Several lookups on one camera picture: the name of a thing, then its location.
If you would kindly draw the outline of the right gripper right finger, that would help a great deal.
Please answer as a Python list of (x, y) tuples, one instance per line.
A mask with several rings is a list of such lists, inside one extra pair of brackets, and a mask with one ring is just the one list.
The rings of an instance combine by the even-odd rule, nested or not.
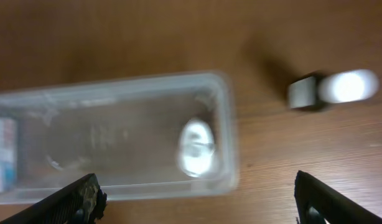
[(301, 170), (296, 175), (294, 197), (299, 214), (297, 222), (300, 224), (382, 224), (381, 217)]

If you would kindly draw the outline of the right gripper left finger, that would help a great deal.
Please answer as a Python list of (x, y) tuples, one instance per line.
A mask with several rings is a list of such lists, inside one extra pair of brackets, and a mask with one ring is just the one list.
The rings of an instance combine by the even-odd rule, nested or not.
[(96, 175), (87, 174), (0, 224), (95, 224), (106, 204)]

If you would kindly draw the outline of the clear plastic container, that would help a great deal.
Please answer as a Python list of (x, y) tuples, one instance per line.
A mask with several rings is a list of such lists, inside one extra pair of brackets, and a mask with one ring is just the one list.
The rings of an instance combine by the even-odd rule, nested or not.
[[(15, 184), (1, 204), (36, 203), (94, 173), (110, 200), (225, 194), (238, 185), (233, 96), (215, 71), (153, 75), (0, 93), (17, 122)], [(191, 178), (177, 165), (191, 119), (215, 138), (215, 169)]]

